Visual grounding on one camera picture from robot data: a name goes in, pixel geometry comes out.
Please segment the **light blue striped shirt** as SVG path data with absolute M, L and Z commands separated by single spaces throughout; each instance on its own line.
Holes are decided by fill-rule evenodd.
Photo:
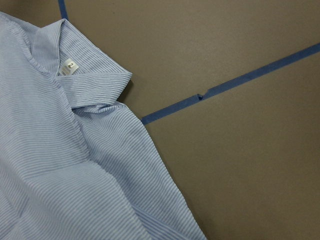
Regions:
M 149 133 L 132 74 L 68 20 L 0 15 L 0 237 L 203 240 Z

